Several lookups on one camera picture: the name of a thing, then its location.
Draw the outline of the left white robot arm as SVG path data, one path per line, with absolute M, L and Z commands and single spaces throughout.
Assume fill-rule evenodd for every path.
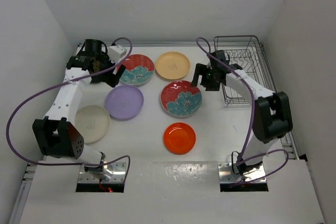
M 87 39 L 80 51 L 66 64 L 64 83 L 43 119 L 32 128 L 40 151 L 45 156 L 65 158 L 82 164 L 85 172 L 99 180 L 108 178 L 105 155 L 88 147 L 75 127 L 75 117 L 84 91 L 91 81 L 114 88 L 125 71 L 120 60 L 124 47 L 106 46 L 101 40 Z

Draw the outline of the red teal floral plate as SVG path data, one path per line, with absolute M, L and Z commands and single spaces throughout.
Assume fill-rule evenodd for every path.
M 120 81 L 131 86 L 140 86 L 148 82 L 154 72 L 154 62 L 146 55 L 132 54 L 124 62 L 126 67 Z
M 160 94 L 163 109 L 178 117 L 189 117 L 197 112 L 203 102 L 203 97 L 198 87 L 192 87 L 186 80 L 170 82 Z

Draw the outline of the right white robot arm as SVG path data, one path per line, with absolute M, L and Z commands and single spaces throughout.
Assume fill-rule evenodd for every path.
M 258 168 L 271 147 L 292 131 L 289 98 L 284 92 L 275 92 L 259 84 L 240 65 L 230 64 L 223 50 L 208 56 L 208 64 L 196 64 L 191 85 L 200 84 L 207 91 L 226 86 L 251 105 L 247 137 L 233 166 L 233 171 L 242 175 Z

